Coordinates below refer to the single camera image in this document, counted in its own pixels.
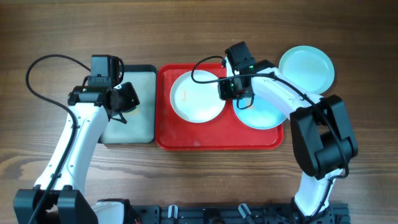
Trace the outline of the white plate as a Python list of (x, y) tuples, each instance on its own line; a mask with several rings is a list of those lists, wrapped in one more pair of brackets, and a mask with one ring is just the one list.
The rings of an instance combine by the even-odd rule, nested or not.
[(216, 118), (226, 102), (219, 98), (217, 83), (195, 83), (191, 72), (186, 72), (174, 81), (170, 90), (170, 104), (183, 120), (205, 123)]

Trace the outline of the pale green plate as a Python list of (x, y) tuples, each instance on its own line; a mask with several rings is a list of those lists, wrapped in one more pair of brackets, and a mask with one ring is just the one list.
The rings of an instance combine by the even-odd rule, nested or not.
[(286, 51), (279, 61), (279, 70), (296, 85), (316, 94), (326, 92), (335, 79), (335, 68), (329, 56), (308, 45)]

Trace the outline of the green and yellow sponge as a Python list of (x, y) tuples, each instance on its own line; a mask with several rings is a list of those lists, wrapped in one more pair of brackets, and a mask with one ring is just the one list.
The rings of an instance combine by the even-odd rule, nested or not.
[(134, 113), (138, 113), (138, 112), (139, 112), (139, 108), (137, 106), (126, 111), (127, 114), (134, 114)]

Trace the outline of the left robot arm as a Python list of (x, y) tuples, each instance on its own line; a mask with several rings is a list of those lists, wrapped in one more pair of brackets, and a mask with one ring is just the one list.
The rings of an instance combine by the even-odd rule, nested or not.
[(90, 75), (69, 94), (67, 104), (38, 98), (61, 107), (67, 120), (53, 155), (31, 189), (19, 189), (13, 207), (19, 223), (140, 223), (128, 199), (104, 199), (90, 205), (84, 196), (95, 147), (111, 120), (125, 124), (123, 114), (139, 105), (130, 82), (124, 82), (123, 61), (92, 55)]

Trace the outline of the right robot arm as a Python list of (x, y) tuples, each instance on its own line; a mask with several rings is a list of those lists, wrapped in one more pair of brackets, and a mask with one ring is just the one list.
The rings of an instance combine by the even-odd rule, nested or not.
[(295, 159), (303, 174), (294, 205), (310, 223), (329, 207), (334, 183), (349, 175), (358, 143), (343, 100), (323, 97), (288, 79), (272, 62), (256, 61), (245, 42), (225, 50), (228, 78), (220, 78), (222, 100), (263, 98), (290, 121)]

